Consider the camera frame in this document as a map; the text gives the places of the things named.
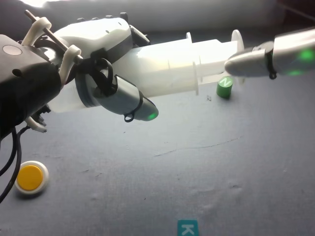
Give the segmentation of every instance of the gray table surface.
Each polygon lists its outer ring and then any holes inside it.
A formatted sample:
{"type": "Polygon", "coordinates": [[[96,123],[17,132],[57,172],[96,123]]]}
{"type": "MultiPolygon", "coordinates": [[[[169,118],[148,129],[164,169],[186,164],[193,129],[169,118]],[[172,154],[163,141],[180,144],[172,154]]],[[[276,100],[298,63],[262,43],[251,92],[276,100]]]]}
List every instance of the gray table surface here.
{"type": "Polygon", "coordinates": [[[314,77],[250,78],[230,100],[216,84],[156,97],[151,122],[100,107],[44,115],[48,132],[26,132],[22,149],[49,186],[33,199],[11,191],[0,235],[175,236],[179,219],[202,236],[315,235],[314,77]]]}

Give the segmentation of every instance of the green led light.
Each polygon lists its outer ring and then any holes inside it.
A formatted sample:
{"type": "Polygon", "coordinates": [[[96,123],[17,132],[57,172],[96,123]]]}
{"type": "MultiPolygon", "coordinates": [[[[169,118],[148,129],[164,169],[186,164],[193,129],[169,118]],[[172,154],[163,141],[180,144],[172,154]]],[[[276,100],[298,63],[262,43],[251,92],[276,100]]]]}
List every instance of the green led light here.
{"type": "Polygon", "coordinates": [[[148,116],[148,120],[153,120],[157,117],[158,115],[156,113],[152,113],[151,115],[148,116]]]}
{"type": "Polygon", "coordinates": [[[313,50],[307,49],[300,53],[300,59],[303,61],[311,62],[315,60],[315,53],[313,50]]]}
{"type": "Polygon", "coordinates": [[[303,72],[300,70],[292,70],[288,73],[288,75],[291,75],[291,76],[302,75],[302,74],[303,72]]]}

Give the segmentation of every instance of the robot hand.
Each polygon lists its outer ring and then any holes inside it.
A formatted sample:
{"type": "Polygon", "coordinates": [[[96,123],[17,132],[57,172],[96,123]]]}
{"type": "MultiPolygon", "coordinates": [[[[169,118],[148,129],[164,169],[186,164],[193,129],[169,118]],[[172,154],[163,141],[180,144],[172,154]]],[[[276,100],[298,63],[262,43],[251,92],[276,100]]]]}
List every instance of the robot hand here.
{"type": "Polygon", "coordinates": [[[301,75],[315,68],[315,29],[292,32],[258,47],[236,53],[225,62],[234,76],[275,79],[280,75],[301,75]]]}

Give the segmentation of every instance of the green cylinder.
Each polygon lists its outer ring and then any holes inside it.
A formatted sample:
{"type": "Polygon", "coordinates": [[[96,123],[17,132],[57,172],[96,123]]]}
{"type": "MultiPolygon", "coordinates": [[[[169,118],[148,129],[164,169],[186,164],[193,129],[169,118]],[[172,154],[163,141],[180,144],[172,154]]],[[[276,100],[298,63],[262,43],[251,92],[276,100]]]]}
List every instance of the green cylinder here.
{"type": "Polygon", "coordinates": [[[230,76],[224,76],[218,81],[217,95],[223,98],[229,98],[232,92],[233,80],[230,76]]]}

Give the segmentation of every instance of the metal rod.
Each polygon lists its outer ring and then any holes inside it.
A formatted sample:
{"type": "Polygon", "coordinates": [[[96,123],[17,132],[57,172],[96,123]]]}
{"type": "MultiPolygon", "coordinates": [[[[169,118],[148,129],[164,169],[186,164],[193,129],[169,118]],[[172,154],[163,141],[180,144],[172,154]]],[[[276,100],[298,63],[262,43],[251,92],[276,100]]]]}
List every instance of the metal rod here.
{"type": "MultiPolygon", "coordinates": [[[[27,15],[32,23],[34,23],[36,21],[36,17],[30,13],[30,11],[25,10],[25,15],[27,15]]],[[[62,43],[55,35],[54,33],[52,33],[48,28],[44,28],[43,31],[45,32],[45,34],[47,36],[49,36],[64,52],[66,52],[68,50],[68,47],[62,43]]],[[[82,62],[83,58],[80,55],[77,55],[74,58],[74,63],[75,64],[80,64],[82,62]]]]}

